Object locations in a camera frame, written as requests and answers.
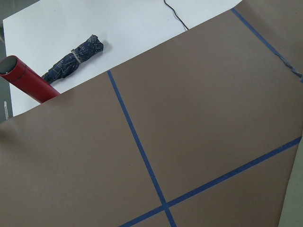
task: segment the blue line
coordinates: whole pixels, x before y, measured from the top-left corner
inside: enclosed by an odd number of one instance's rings
[[[126,118],[126,120],[127,120],[128,126],[129,126],[129,128],[130,128],[130,130],[131,130],[131,132],[132,132],[132,134],[133,134],[133,137],[134,137],[134,140],[135,140],[135,142],[136,142],[136,144],[137,144],[137,147],[138,147],[138,149],[139,149],[139,151],[140,151],[140,154],[141,154],[141,156],[142,156],[142,159],[143,159],[143,161],[144,161],[144,163],[145,163],[145,166],[146,166],[146,168],[147,168],[147,171],[148,171],[148,173],[149,173],[149,175],[150,175],[150,177],[151,177],[151,181],[152,181],[152,183],[153,183],[153,185],[154,185],[154,187],[155,187],[155,189],[156,189],[156,192],[157,192],[158,197],[159,197],[159,199],[160,199],[160,201],[161,201],[161,204],[162,204],[162,206],[163,206],[163,209],[164,209],[164,211],[165,211],[165,213],[166,213],[166,216],[167,216],[167,218],[168,218],[168,220],[169,220],[170,226],[176,227],[177,225],[176,225],[176,223],[175,223],[175,220],[174,220],[174,218],[173,218],[173,216],[172,216],[172,214],[171,214],[171,212],[170,212],[170,210],[169,210],[169,207],[168,207],[168,205],[167,205],[167,203],[166,203],[166,200],[165,200],[165,198],[164,198],[163,192],[162,192],[162,190],[161,190],[161,188],[160,188],[160,186],[159,186],[159,183],[158,183],[158,181],[157,181],[157,179],[156,179],[155,173],[153,172],[153,170],[152,170],[152,168],[151,168],[151,164],[150,164],[150,162],[149,162],[149,160],[148,160],[148,158],[147,158],[147,156],[146,156],[146,154],[145,154],[145,151],[144,151],[143,146],[142,146],[142,144],[141,144],[141,142],[140,142],[140,139],[139,139],[139,137],[138,137],[138,134],[137,134],[137,132],[136,132],[136,130],[135,130],[135,128],[134,128],[134,125],[133,125],[133,123],[132,123],[131,117],[129,116],[128,111],[127,111],[127,109],[126,109],[126,106],[125,106],[125,104],[124,104],[124,102],[123,102],[123,99],[122,99],[122,97],[121,97],[121,95],[120,95],[120,92],[119,92],[119,90],[118,90],[118,87],[117,87],[117,85],[116,85],[116,82],[115,82],[115,80],[114,80],[114,77],[113,77],[113,75],[112,75],[112,73],[111,73],[110,70],[107,71],[107,74],[108,74],[108,76],[109,76],[110,82],[112,83],[112,86],[113,86],[114,91],[115,91],[115,93],[116,93],[116,96],[117,96],[117,98],[118,98],[118,100],[119,100],[119,103],[120,103],[121,108],[122,108],[122,110],[123,110],[124,116],[125,116],[125,118]]]
[[[272,156],[275,156],[275,155],[281,153],[282,151],[285,151],[285,150],[299,144],[301,138],[302,137],[298,137],[295,140],[293,140],[289,143],[286,143],[286,144],[282,145],[281,147],[270,151],[267,154],[264,154],[264,155],[254,159],[254,160],[252,160],[252,161],[250,161],[250,162],[248,162],[248,163],[246,163],[246,164],[244,164],[244,165],[242,165],[242,166],[240,166],[240,167],[238,167],[238,168],[236,168],[236,169],[234,169],[234,170],[232,170],[232,171],[230,171],[230,172],[228,172],[228,173],[226,173],[226,174],[224,174],[224,175],[222,175],[222,176],[220,176],[220,177],[218,177],[218,178],[216,178],[216,179],[214,179],[214,180],[212,180],[212,181],[210,181],[206,184],[203,184],[202,186],[197,187],[197,188],[191,190],[190,192],[187,192],[184,195],[179,196],[176,199],[173,199],[172,201],[168,202],[168,206],[169,207],[174,206],[174,205],[176,205],[176,204],[178,204],[178,203],[180,203],[180,202],[182,202],[182,201],[184,201],[184,200],[186,200],[186,199],[188,199],[188,198],[190,198],[194,195],[197,195],[200,192],[205,191],[206,189],[209,189],[210,187],[215,186],[216,184],[219,184],[219,183],[227,180],[228,178],[231,178],[232,176],[235,176],[235,175],[237,175],[237,174],[239,174],[239,173],[241,173],[241,172],[257,165],[257,164],[259,164],[260,162],[263,162],[263,161],[271,158]]]
[[[133,220],[129,221],[129,222],[126,222],[124,223],[123,225],[120,225],[120,227],[130,227],[130,226],[133,226],[141,221],[144,221],[145,219],[148,219],[150,218],[151,216],[154,216],[158,213],[160,213],[161,211],[163,211],[163,207],[160,206],[160,207],[157,207],[145,214],[142,214],[141,216],[137,217],[137,218],[134,218]]]
[[[231,11],[272,53],[278,56],[295,75],[301,78],[301,82],[303,83],[302,74],[299,73],[259,32],[257,32],[257,30],[235,8],[232,8]]]

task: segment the red cylinder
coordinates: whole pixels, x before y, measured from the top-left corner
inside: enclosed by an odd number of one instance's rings
[[[60,94],[14,55],[0,62],[0,76],[39,103]]]

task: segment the white surface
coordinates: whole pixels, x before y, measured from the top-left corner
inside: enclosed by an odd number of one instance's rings
[[[167,0],[192,28],[241,0]],[[92,34],[104,51],[82,63],[70,77],[54,82],[60,93],[184,32],[163,0],[41,0],[4,20],[7,55],[16,55],[42,76]],[[13,114],[37,105],[10,86]]]

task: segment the wire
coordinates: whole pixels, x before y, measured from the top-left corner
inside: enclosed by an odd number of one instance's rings
[[[164,4],[166,6],[168,6],[169,8],[171,8],[171,10],[174,12],[176,18],[178,18],[178,20],[183,24],[183,26],[188,30],[189,28],[184,24],[184,22],[178,17],[178,15],[176,14],[175,10],[173,9],[173,7],[171,7],[169,4],[167,4],[167,2],[164,0]]]

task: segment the plaid umbrella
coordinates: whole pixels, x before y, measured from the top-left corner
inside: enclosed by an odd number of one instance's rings
[[[53,65],[42,78],[49,84],[60,78],[65,78],[71,75],[82,62],[87,61],[91,56],[100,51],[103,51],[103,44],[98,40],[96,35],[91,35],[87,41]]]

